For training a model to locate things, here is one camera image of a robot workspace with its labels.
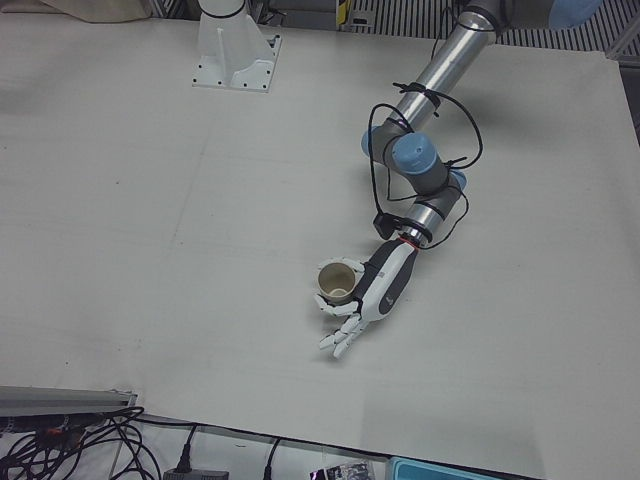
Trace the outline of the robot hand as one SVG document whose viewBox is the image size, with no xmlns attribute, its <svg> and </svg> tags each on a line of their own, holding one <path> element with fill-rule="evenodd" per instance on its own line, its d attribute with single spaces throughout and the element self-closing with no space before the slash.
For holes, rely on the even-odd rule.
<svg viewBox="0 0 640 480">
<path fill-rule="evenodd" d="M 322 312 L 344 322 L 319 347 L 340 358 L 370 324 L 384 319 L 408 284 L 417 254 L 412 243 L 398 237 L 364 262 L 340 257 L 321 263 L 314 299 Z"/>
</svg>

